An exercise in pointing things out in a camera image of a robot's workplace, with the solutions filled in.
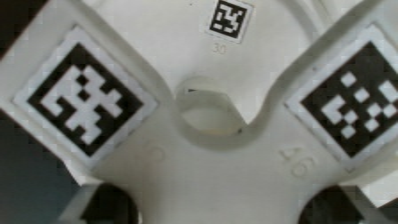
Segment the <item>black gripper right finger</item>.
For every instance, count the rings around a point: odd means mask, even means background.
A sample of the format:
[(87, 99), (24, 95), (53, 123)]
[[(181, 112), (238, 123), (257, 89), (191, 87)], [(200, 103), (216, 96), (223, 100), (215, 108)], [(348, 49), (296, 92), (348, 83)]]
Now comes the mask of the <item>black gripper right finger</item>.
[(376, 207), (355, 185), (334, 185), (312, 196), (296, 224), (398, 224), (398, 203)]

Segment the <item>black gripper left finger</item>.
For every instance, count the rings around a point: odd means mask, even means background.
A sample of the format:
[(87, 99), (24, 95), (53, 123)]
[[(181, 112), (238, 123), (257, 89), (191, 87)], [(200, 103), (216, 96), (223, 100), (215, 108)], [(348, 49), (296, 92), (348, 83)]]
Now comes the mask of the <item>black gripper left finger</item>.
[(138, 209), (127, 193), (108, 183), (85, 184), (55, 224), (138, 224)]

